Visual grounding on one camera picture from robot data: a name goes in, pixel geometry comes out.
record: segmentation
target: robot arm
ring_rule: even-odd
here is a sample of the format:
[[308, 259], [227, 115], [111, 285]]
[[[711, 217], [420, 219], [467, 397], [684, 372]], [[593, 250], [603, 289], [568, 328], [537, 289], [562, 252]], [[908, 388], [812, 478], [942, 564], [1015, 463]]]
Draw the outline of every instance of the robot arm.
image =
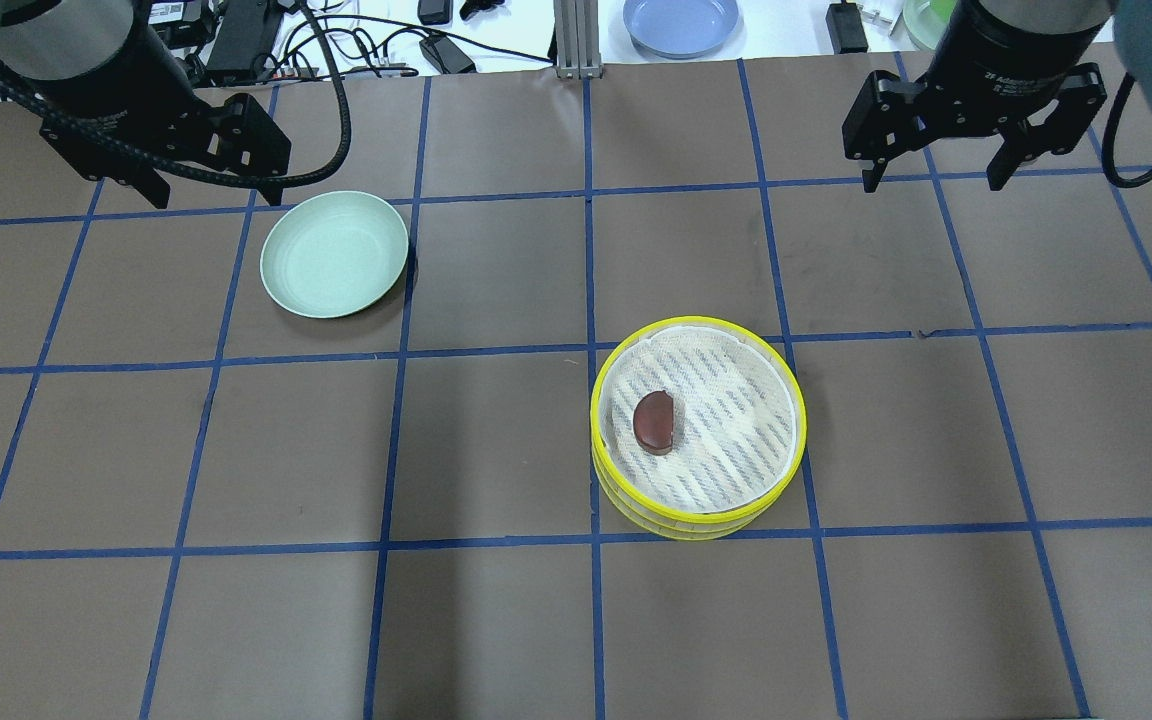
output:
[[1002, 136], [992, 190], [1043, 152], [1074, 150], [1106, 100], [1100, 68], [1078, 60], [1115, 6], [1120, 54], [1152, 108], [1152, 0], [960, 0], [929, 71], [870, 73], [847, 114], [844, 152], [861, 161], [865, 192], [893, 158], [942, 137]]
[[[170, 189], [160, 170], [252, 187], [278, 204], [285, 187], [320, 181], [340, 167], [349, 118], [329, 53], [342, 122], [338, 154], [319, 170], [287, 177], [291, 142], [282, 129], [250, 94], [230, 96], [220, 108], [198, 99], [150, 28], [150, 5], [0, 0], [0, 61], [15, 76], [15, 82], [0, 76], [0, 92], [44, 118], [38, 132], [78, 174], [114, 179], [165, 209]], [[296, 5], [325, 44], [305, 0]]]

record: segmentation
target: yellow basket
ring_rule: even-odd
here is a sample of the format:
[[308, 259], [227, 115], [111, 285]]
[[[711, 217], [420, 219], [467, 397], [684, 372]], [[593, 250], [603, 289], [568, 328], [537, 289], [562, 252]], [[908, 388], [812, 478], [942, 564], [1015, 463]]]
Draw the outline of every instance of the yellow basket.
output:
[[[660, 331], [675, 328], [679, 325], [719, 329], [730, 334], [730, 336], [735, 336], [741, 343], [753, 348], [781, 376], [794, 406], [791, 412], [796, 418], [794, 423], [796, 437], [791, 446], [791, 462], [788, 464], [788, 471], [786, 471], [783, 477], [778, 478], [776, 483], [772, 484], [767, 491], [763, 492], [763, 495], [755, 498], [753, 501], [735, 507], [735, 509], [723, 511], [687, 511], [658, 502], [652, 497], [646, 497], [641, 488], [634, 486], [634, 483], [630, 483], [616, 469], [616, 462], [614, 462], [608, 450], [608, 444], [602, 437], [600, 406], [602, 404], [602, 386], [605, 379], [607, 379], [608, 370], [616, 364], [617, 357], [621, 357], [627, 348], [646, 340], [646, 338], [652, 338]], [[681, 318], [660, 320], [637, 331], [619, 344], [616, 350], [605, 361], [602, 369], [599, 370], [598, 379], [594, 381], [593, 396], [590, 399], [590, 437], [591, 445], [593, 445], [594, 472], [598, 473], [599, 484], [602, 486], [605, 495], [612, 501], [613, 506], [616, 506], [617, 510], [621, 510], [621, 514], [626, 515], [628, 520], [639, 525], [639, 528], [661, 537], [681, 539], [681, 541], [705, 541], [705, 539], [715, 539], [735, 533], [736, 530], [748, 525], [750, 521], [758, 518], [758, 515], [767, 510], [781, 497], [781, 493], [788, 486], [790, 479], [794, 478], [797, 469], [799, 469], [799, 462], [803, 461], [803, 450], [806, 447], [806, 408], [803, 404], [803, 392], [801, 392], [799, 384], [794, 373], [785, 363], [781, 355], [774, 348], [763, 342], [761, 338], [758, 338], [755, 333], [745, 328], [741, 328], [740, 325], [727, 323], [726, 320], [689, 314], [681, 316]]]

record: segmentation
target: black device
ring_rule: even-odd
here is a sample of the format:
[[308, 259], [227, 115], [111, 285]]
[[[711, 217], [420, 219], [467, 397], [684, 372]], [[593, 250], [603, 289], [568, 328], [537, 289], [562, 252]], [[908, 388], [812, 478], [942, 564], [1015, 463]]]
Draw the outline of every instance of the black device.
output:
[[[51, 65], [38, 63], [28, 53], [13, 53], [5, 45], [12, 37], [71, 37], [69, 18], [46, 12], [50, 3], [6, 13], [0, 53], [29, 90], [119, 141], [212, 170], [283, 176], [291, 142], [282, 129], [250, 94], [230, 96], [220, 108], [194, 94], [177, 59], [147, 23], [151, 5], [138, 0], [124, 17], [99, 15], [109, 22], [93, 23], [92, 32], [83, 38], [84, 47], [94, 50], [91, 60], [74, 61], [61, 77], [51, 71]], [[170, 187], [145, 161], [97, 145], [71, 128], [44, 122], [38, 135], [81, 176], [114, 179], [136, 188], [156, 209], [166, 209]], [[262, 195], [274, 205], [282, 199], [280, 188], [262, 190]]]
[[430, 61], [439, 73], [454, 74], [477, 73], [477, 67], [469, 55], [452, 41], [452, 38], [442, 33], [434, 33], [420, 40], [420, 54]]
[[[893, 158], [942, 137], [1002, 136], [986, 169], [991, 190], [1043, 152], [1074, 150], [1106, 100], [1101, 69], [1075, 63], [1108, 18], [1107, 6], [1094, 15], [1069, 13], [1074, 5], [960, 0], [923, 77], [870, 73], [842, 123], [865, 192], [877, 190]], [[1029, 122], [1053, 100], [1044, 122]]]
[[200, 47], [217, 37], [217, 14], [211, 9], [211, 0], [154, 3], [150, 8], [150, 25], [170, 50]]
[[420, 0], [416, 17], [426, 26], [445, 26], [452, 22], [452, 0]]
[[824, 13], [824, 24], [829, 29], [833, 54], [867, 53], [865, 26], [861, 24], [861, 8], [855, 3], [832, 3]]
[[465, 0], [461, 5], [461, 18], [471, 18], [479, 10], [494, 10], [500, 5], [505, 5], [505, 0]]
[[262, 71], [256, 60], [274, 48], [283, 14], [275, 0], [227, 0], [207, 56], [207, 79], [219, 86], [256, 82]]

